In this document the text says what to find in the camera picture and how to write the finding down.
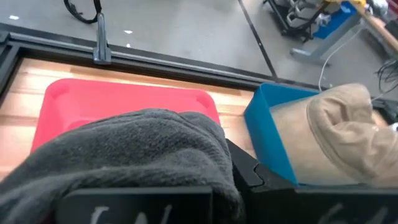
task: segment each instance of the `gray floor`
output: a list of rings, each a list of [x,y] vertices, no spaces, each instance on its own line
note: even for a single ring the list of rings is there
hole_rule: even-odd
[[[267,50],[278,77],[318,85],[322,66],[299,62],[289,54],[289,50],[293,47],[312,50],[322,40],[314,39],[303,44],[299,41],[282,37],[272,16],[272,9],[268,4],[263,6],[258,0],[243,0],[243,3],[248,10],[264,48]],[[324,59],[354,35],[355,32],[352,30],[347,33],[326,53]],[[366,33],[365,30],[361,31],[353,40],[331,57],[329,60],[331,66],[326,68],[323,74],[323,86],[332,87],[357,82],[366,85],[373,96],[381,94],[378,88],[378,79],[374,72],[379,69],[384,60],[369,45],[367,41],[369,38],[365,38]],[[398,100],[398,88],[386,94],[384,98]]]
[[[94,16],[92,0],[72,2],[87,18]],[[101,3],[110,44],[271,74],[236,0]],[[10,15],[19,19],[9,19]],[[2,0],[0,22],[96,39],[96,25],[77,21],[61,0]]]
[[[93,17],[92,0],[74,1],[79,11]],[[313,49],[320,40],[302,44],[282,37],[268,4],[263,6],[261,0],[243,0],[243,3],[278,77],[317,85],[321,66],[296,61],[289,50],[292,47]],[[110,44],[271,74],[237,0],[102,0],[102,4]],[[19,19],[12,20],[10,15]],[[74,19],[61,0],[3,0],[0,22],[96,39],[96,26]],[[344,36],[335,48],[350,35],[353,33]],[[374,72],[383,60],[364,40],[363,34],[334,54],[330,63],[331,67],[324,73],[323,86],[359,82],[366,85],[373,96],[380,94]],[[398,100],[398,89],[385,98]]]

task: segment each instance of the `blue bin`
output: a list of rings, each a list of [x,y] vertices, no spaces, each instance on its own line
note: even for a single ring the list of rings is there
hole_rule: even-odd
[[[330,22],[326,26],[319,26],[318,31],[313,35],[321,39],[327,38],[329,34],[335,31],[345,20],[354,14],[356,14],[354,6],[349,2],[342,2],[340,10],[331,14]]]
[[[244,120],[258,160],[295,184],[297,180],[272,119],[270,107],[316,94],[317,91],[263,83],[244,111]]]

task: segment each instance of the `yellow object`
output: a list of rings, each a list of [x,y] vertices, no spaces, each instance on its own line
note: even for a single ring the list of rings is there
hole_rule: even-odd
[[[338,3],[341,3],[342,1],[349,1],[351,3],[358,4],[362,7],[365,7],[365,5],[366,5],[366,0],[325,0],[325,1],[338,2]]]

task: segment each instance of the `beige cloth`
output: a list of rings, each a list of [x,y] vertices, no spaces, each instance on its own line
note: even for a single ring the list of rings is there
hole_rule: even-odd
[[[398,187],[398,134],[376,126],[365,86],[338,86],[271,111],[299,183]]]

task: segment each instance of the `gray cloth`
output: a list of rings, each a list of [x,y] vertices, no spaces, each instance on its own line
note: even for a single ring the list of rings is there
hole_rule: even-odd
[[[0,223],[39,224],[75,189],[209,185],[216,223],[241,197],[222,128],[199,113],[142,110],[87,124],[31,154],[0,183]]]

